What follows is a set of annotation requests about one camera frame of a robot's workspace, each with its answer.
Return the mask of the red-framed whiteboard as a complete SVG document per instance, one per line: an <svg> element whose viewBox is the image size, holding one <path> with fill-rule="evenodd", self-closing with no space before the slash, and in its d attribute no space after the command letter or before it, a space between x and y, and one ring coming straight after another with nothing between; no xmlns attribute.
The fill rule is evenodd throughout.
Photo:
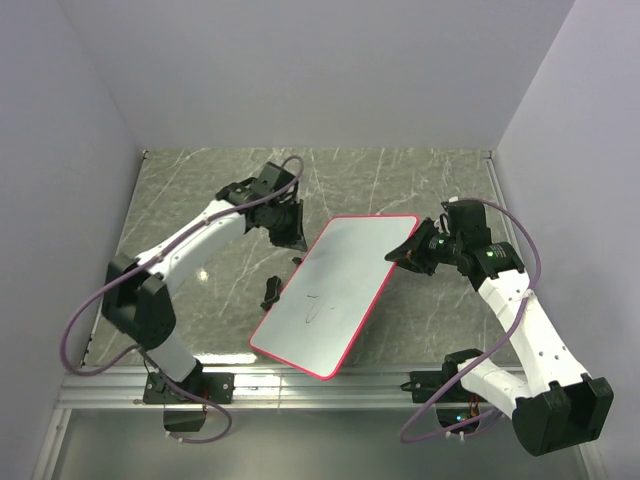
<svg viewBox="0 0 640 480"><path fill-rule="evenodd" d="M250 347L319 380L334 377L395 269L386 254L419 224L410 214L329 220L251 335Z"/></svg>

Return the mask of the green whiteboard eraser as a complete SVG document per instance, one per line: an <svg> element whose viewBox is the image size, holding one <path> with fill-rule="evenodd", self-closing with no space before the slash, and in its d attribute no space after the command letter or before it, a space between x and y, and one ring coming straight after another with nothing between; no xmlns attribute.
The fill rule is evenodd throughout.
<svg viewBox="0 0 640 480"><path fill-rule="evenodd" d="M282 288L283 282L280 277L272 276L266 280L265 295L260 304L264 311L269 311L271 307L280 300Z"/></svg>

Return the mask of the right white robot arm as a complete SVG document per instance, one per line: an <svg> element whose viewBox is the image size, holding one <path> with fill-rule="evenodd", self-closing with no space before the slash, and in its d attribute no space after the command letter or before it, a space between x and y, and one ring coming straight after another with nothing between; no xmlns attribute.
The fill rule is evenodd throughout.
<svg viewBox="0 0 640 480"><path fill-rule="evenodd" d="M486 210L496 206L477 198L445 201L438 219L425 219L385 257L428 276L439 265L455 267L504 330L486 351L446 356L438 386L401 427L404 444L432 438L408 432L445 396L468 403L469 411L442 422L440 434L470 437L488 416L505 416L532 456L595 441L604 427L613 389L605 378L591 376L554 328L535 293L541 272L527 272L512 244L493 240Z"/></svg>

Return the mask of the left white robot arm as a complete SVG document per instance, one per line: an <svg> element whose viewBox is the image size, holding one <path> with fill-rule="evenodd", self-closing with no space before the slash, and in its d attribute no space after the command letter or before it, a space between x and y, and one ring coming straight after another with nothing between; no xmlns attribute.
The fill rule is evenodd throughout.
<svg viewBox="0 0 640 480"><path fill-rule="evenodd" d="M101 315L168 378L166 388L178 401L203 396L205 383L201 362L177 333L173 295L214 253L253 229L265 229L276 247L306 251L300 178L268 162L258 176L222 187L198 216L155 247L109 262Z"/></svg>

